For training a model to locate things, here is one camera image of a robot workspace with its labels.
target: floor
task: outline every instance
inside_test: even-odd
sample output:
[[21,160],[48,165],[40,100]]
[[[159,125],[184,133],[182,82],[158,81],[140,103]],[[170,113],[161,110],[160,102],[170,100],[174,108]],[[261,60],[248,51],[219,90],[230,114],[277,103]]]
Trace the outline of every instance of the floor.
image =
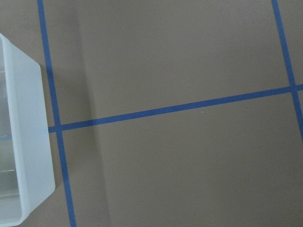
[[22,227],[301,227],[303,1],[3,0],[41,65],[55,192]]

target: translucent container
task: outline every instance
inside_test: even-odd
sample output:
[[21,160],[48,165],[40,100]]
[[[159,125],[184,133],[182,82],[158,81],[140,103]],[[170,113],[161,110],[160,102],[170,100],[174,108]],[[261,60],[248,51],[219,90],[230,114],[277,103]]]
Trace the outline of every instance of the translucent container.
[[40,66],[0,34],[0,227],[55,189]]

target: white plastic bin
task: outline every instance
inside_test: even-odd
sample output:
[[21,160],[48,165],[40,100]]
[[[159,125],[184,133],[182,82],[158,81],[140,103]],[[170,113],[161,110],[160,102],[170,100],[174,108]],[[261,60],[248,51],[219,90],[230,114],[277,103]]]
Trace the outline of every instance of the white plastic bin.
[[40,66],[0,34],[0,227],[55,189]]

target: grid line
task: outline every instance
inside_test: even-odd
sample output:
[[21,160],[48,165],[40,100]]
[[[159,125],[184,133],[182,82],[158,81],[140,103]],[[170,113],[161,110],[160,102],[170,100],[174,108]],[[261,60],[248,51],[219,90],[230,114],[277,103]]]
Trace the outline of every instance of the grid line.
[[[299,85],[296,87],[297,87],[297,90],[303,89],[303,85]],[[160,115],[160,114],[168,114],[168,113],[173,113],[173,112],[178,112],[178,111],[202,108],[202,107],[207,107],[207,106],[221,105],[221,104],[226,104],[226,103],[239,102],[239,101],[255,99],[255,98],[262,98],[262,97],[267,97],[267,96],[275,96],[275,95],[291,93],[291,92],[292,92],[291,87],[282,87],[282,88],[276,88],[276,89],[271,89],[271,90],[246,93],[246,94],[242,94],[242,95],[228,96],[228,97],[210,99],[210,100],[205,100],[205,101],[200,101],[200,102],[181,104],[181,105],[169,106],[169,107],[164,107],[164,108],[139,111],[139,112],[134,112],[134,113],[126,113],[126,114],[110,116],[110,117],[103,117],[103,118],[98,118],[98,119],[93,119],[93,120],[88,120],[88,121],[68,123],[68,124],[63,124],[60,127],[51,126],[51,127],[49,127],[48,130],[50,133],[56,132],[57,130],[60,130],[60,131],[72,130],[72,129],[90,127],[90,126],[94,126],[94,125],[101,125],[101,124],[126,121],[126,120],[131,120],[131,119],[136,119],[136,118],[143,118],[143,117],[155,116],[155,115]]]
[[[53,67],[52,67],[51,53],[49,50],[43,0],[37,0],[37,6],[38,6],[38,13],[39,13],[39,21],[40,21],[40,29],[41,29],[42,44],[43,44],[43,50],[44,50],[48,86],[49,86],[49,90],[50,90],[52,107],[53,107],[53,118],[54,118],[54,122],[55,122],[55,127],[59,127],[61,125],[61,121],[60,121],[58,100],[57,100],[57,94],[56,94],[56,87],[55,87],[55,82],[54,82],[54,78],[53,78]],[[74,206],[73,206],[72,196],[71,196],[71,186],[70,186],[70,179],[69,179],[69,174],[68,174],[68,167],[67,167],[62,131],[56,131],[56,136],[57,136],[61,172],[62,172],[65,198],[66,198],[67,210],[68,210],[68,214],[69,214],[70,225],[71,225],[71,227],[77,227]]]

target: blue tape line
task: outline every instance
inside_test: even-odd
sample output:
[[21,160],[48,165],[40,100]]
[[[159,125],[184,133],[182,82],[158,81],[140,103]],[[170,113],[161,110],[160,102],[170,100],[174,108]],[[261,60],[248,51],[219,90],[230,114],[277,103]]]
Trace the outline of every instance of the blue tape line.
[[282,47],[283,58],[284,58],[284,63],[285,63],[286,72],[287,72],[287,76],[288,76],[288,81],[289,81],[289,85],[291,87],[291,93],[292,93],[293,102],[294,102],[294,109],[295,109],[295,113],[296,113],[298,124],[299,124],[301,138],[303,141],[302,110],[301,110],[300,100],[299,100],[299,96],[298,96],[298,92],[297,92],[298,91],[297,86],[295,84],[294,72],[293,72],[291,61],[290,61],[286,36],[284,33],[282,18],[281,18],[281,14],[280,14],[280,9],[279,9],[277,0],[272,0],[271,2],[272,2],[274,14],[275,14],[276,26],[277,26],[279,37],[280,37],[280,43],[281,43],[281,47]]
[[302,90],[303,90],[303,84],[297,85],[297,90],[298,90],[298,91],[302,91]]
[[[53,67],[52,67],[52,61],[51,61],[51,54],[50,54],[50,50],[49,50],[43,0],[37,0],[37,5],[38,5],[38,12],[39,12],[40,29],[41,29],[41,36],[42,36],[42,42],[43,42],[43,50],[44,50],[48,85],[49,85],[49,89],[50,89],[50,93],[51,93],[51,101],[52,101],[52,107],[53,107],[53,118],[54,118],[54,122],[55,122],[55,127],[60,127],[61,121],[60,121],[60,115],[59,115],[55,82],[54,82],[54,78],[53,78]],[[67,209],[68,209],[68,213],[69,213],[70,225],[71,225],[71,227],[76,227],[77,226],[76,218],[75,218],[74,207],[73,207],[72,196],[71,196],[71,186],[70,186],[70,180],[69,180],[69,175],[68,175],[68,168],[67,168],[67,162],[66,162],[66,155],[65,155],[62,131],[56,130],[56,135],[57,135],[61,171],[62,171],[65,198],[66,198]]]
[[65,198],[66,198],[67,210],[68,210],[69,219],[70,219],[70,225],[71,225],[71,227],[76,227],[77,224],[76,224],[74,206],[73,206],[73,202],[72,202],[71,186],[70,186],[70,180],[69,180],[69,176],[68,176],[68,168],[67,168],[67,163],[66,163],[62,131],[58,131],[56,133],[56,135],[57,135],[57,141],[58,141],[59,157],[60,157],[60,163],[61,163],[61,171],[62,171]]
[[[285,94],[285,93],[290,93],[290,92],[291,92],[290,87],[282,87],[282,88],[276,88],[276,89],[271,89],[271,90],[266,90],[266,91],[247,93],[247,94],[243,94],[243,95],[216,98],[216,99],[210,99],[210,100],[200,101],[200,102],[195,102],[195,103],[169,106],[169,107],[140,111],[140,112],[135,112],[135,113],[130,113],[130,114],[127,113],[127,114],[98,118],[98,119],[88,120],[88,121],[83,121],[83,122],[69,123],[69,124],[61,125],[60,130],[65,131],[65,130],[89,127],[89,126],[94,126],[94,125],[100,125],[100,124],[120,122],[120,121],[136,119],[136,118],[155,116],[155,115],[159,115],[159,114],[167,114],[167,113],[196,109],[196,108],[212,106],[212,105],[220,105],[220,104],[238,102],[238,101],[254,99],[254,98],[274,96],[274,95]],[[56,130],[57,130],[57,127],[49,127],[49,132],[55,132]]]

